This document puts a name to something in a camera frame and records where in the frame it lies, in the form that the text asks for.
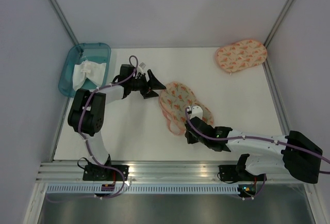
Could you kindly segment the floral mesh laundry bag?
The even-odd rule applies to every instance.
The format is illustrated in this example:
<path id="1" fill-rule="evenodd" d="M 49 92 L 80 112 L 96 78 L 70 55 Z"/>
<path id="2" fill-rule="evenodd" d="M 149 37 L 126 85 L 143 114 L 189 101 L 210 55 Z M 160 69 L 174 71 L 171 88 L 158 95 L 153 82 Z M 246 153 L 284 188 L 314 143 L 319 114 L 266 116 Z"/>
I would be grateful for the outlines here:
<path id="1" fill-rule="evenodd" d="M 159 94 L 159 105 L 167 121 L 168 130 L 177 136 L 186 131 L 185 108 L 188 106 L 200 106 L 203 110 L 202 120 L 209 125 L 214 123 L 211 111 L 196 98 L 188 86 L 180 82 L 166 84 L 166 89 Z"/>

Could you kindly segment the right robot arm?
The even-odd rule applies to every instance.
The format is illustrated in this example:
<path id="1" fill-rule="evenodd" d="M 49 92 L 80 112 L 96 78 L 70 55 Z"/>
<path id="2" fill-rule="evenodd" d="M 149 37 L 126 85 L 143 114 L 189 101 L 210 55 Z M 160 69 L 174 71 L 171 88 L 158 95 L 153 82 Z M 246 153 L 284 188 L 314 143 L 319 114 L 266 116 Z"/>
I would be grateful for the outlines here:
<path id="1" fill-rule="evenodd" d="M 238 154 L 235 173 L 241 180 L 288 173 L 304 183 L 318 182 L 323 151 L 298 131 L 286 136 L 256 136 L 230 127 L 212 127 L 198 117 L 186 121 L 185 126 L 188 144 L 199 142 L 216 152 Z"/>

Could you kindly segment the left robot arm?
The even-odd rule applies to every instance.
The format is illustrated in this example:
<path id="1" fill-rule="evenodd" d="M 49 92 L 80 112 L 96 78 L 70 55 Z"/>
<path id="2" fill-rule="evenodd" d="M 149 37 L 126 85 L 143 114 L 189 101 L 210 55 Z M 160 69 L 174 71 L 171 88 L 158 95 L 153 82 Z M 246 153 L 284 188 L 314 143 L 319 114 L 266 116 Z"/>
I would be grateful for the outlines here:
<path id="1" fill-rule="evenodd" d="M 88 161 L 96 165 L 94 174 L 100 180 L 106 181 L 112 176 L 110 154 L 101 135 L 106 105 L 128 97 L 133 91 L 140 92 L 144 99 L 150 99 L 159 96 L 157 90 L 165 89 L 166 86 L 150 69 L 143 72 L 141 66 L 123 64 L 119 75 L 115 76 L 109 85 L 93 91 L 76 91 L 68 116 L 68 125 L 83 139 Z"/>

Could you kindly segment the white cloth in bin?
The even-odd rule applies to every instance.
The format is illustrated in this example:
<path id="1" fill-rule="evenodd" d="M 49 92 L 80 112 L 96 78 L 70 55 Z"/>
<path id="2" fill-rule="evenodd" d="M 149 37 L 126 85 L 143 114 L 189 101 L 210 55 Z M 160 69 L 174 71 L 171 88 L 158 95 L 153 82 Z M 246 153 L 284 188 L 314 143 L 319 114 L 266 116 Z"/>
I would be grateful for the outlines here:
<path id="1" fill-rule="evenodd" d="M 106 63 L 95 63 L 88 60 L 75 65 L 72 76 L 73 89 L 77 91 L 87 79 L 97 87 L 100 87 L 103 84 L 106 65 Z"/>

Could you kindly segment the teal plastic bin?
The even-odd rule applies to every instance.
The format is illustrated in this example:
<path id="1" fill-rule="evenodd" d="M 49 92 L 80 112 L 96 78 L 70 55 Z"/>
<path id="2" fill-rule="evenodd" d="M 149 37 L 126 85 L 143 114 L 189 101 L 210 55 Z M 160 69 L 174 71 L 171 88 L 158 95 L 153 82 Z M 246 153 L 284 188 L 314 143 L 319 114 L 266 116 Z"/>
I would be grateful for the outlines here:
<path id="1" fill-rule="evenodd" d="M 80 88 L 94 90 L 107 82 L 111 48 L 105 43 L 79 43 L 73 46 L 62 68 L 58 89 L 73 98 Z"/>

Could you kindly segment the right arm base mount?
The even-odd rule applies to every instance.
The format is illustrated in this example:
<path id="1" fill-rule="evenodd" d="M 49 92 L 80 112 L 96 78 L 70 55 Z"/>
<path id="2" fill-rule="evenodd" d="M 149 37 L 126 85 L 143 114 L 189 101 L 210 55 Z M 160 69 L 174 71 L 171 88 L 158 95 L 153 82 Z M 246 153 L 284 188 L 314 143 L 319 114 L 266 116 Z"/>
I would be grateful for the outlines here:
<path id="1" fill-rule="evenodd" d="M 236 170 L 236 165 L 219 165 L 217 177 L 221 182 L 238 183 L 238 182 L 262 182 L 264 175 L 252 175 L 246 171 Z"/>

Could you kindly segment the aluminium front rail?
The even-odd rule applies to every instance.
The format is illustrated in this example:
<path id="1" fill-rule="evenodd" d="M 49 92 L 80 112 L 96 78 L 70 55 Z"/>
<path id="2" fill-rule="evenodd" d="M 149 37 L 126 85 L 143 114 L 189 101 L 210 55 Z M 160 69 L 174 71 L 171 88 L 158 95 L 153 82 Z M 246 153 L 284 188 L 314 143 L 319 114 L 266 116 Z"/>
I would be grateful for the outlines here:
<path id="1" fill-rule="evenodd" d="M 236 161 L 113 161 L 115 165 L 128 165 L 128 180 L 137 184 L 174 184 L 219 182 L 220 165 L 233 165 Z M 77 161 L 42 162 L 37 173 L 38 183 L 80 183 L 83 170 Z"/>

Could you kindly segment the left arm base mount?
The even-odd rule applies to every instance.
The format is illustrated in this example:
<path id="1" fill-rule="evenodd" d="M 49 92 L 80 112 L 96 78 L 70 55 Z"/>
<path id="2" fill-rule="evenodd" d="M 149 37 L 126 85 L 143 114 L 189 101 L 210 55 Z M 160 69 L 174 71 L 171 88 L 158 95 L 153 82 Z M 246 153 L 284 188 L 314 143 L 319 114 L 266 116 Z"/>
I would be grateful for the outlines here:
<path id="1" fill-rule="evenodd" d="M 113 165 L 112 169 L 97 166 L 95 164 L 86 165 L 83 173 L 83 181 L 123 181 L 128 178 L 128 165 Z"/>

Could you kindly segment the left aluminium corner post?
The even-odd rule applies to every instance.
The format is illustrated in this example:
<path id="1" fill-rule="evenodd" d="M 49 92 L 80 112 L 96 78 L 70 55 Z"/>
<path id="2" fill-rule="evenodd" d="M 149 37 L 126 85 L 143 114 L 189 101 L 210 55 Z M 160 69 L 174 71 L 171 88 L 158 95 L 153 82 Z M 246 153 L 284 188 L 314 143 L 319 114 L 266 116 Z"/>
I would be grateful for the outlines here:
<path id="1" fill-rule="evenodd" d="M 78 45 L 79 44 L 79 41 L 78 39 L 76 38 L 67 18 L 65 17 L 65 14 L 63 12 L 63 10 L 61 9 L 59 3 L 57 0 L 48 0 L 51 7 L 53 8 L 57 18 L 59 19 L 61 25 L 63 26 L 66 34 L 68 35 L 69 39 L 71 40 L 71 42 L 74 44 L 74 45 Z"/>

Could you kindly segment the aluminium corner post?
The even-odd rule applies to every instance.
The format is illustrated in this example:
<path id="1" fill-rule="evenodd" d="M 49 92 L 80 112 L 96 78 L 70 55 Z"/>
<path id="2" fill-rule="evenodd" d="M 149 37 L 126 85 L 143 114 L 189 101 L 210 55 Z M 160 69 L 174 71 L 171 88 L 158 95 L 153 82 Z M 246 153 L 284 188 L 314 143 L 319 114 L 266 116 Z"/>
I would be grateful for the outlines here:
<path id="1" fill-rule="evenodd" d="M 269 47 L 271 41 L 273 40 L 274 36 L 276 35 L 278 29 L 280 28 L 282 22 L 284 21 L 286 15 L 289 13 L 289 11 L 291 10 L 294 2 L 296 0 L 286 0 L 285 4 L 283 5 L 278 17 L 276 18 L 265 42 L 264 42 L 264 46 L 266 48 Z"/>
<path id="2" fill-rule="evenodd" d="M 79 44 L 79 41 L 78 39 L 76 38 L 67 18 L 65 17 L 65 14 L 63 12 L 63 10 L 61 9 L 59 3 L 57 0 L 48 0 L 51 7 L 53 8 L 57 18 L 59 19 L 61 25 L 63 26 L 66 34 L 68 35 L 69 39 L 71 40 L 71 42 L 74 44 L 74 45 L 78 45 Z"/>

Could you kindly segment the right aluminium corner post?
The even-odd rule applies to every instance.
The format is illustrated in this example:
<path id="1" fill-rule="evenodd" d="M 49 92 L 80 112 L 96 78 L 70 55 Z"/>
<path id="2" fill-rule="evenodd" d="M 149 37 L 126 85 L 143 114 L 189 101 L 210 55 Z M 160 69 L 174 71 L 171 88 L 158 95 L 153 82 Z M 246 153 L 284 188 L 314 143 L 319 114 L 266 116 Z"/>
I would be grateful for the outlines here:
<path id="1" fill-rule="evenodd" d="M 269 47 L 271 41 L 273 40 L 274 36 L 276 35 L 278 29 L 280 28 L 282 22 L 284 21 L 286 15 L 289 13 L 289 11 L 291 10 L 294 2 L 296 0 L 286 0 L 285 4 L 283 5 L 278 17 L 276 18 L 265 42 L 264 42 L 264 46 L 266 48 Z"/>

